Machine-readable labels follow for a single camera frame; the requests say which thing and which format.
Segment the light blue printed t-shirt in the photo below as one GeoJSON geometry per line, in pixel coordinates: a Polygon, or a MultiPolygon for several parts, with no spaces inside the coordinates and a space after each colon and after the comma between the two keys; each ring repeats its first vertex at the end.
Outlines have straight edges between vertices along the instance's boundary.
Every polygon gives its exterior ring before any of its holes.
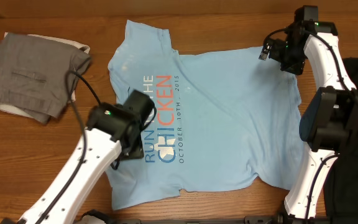
{"type": "Polygon", "coordinates": [[[180,190],[243,189],[254,179],[290,189],[303,154],[296,77],[260,47],[181,55],[170,33],[128,21],[110,60],[123,103],[138,90],[156,111],[142,133],[144,157],[108,170],[112,208],[177,197],[180,190]]]}

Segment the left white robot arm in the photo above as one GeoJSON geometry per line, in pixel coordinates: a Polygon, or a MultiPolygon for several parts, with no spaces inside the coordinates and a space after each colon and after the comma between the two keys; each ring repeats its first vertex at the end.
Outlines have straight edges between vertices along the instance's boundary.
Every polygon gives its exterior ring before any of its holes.
{"type": "Polygon", "coordinates": [[[101,174],[140,148],[140,134],[154,106],[95,106],[87,122],[79,120],[82,135],[44,194],[16,221],[30,223],[73,223],[101,174]]]}

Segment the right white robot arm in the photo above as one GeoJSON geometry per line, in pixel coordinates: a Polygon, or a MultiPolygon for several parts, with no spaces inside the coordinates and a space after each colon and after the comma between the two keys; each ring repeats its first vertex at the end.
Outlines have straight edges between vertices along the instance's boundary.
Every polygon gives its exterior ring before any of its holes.
{"type": "Polygon", "coordinates": [[[308,60],[317,90],[300,121],[305,152],[298,177],[269,222],[329,223],[316,217],[316,205],[330,169],[358,133],[358,91],[343,64],[332,22],[294,22],[282,32],[285,40],[266,36],[259,58],[274,59],[295,75],[308,60]]]}

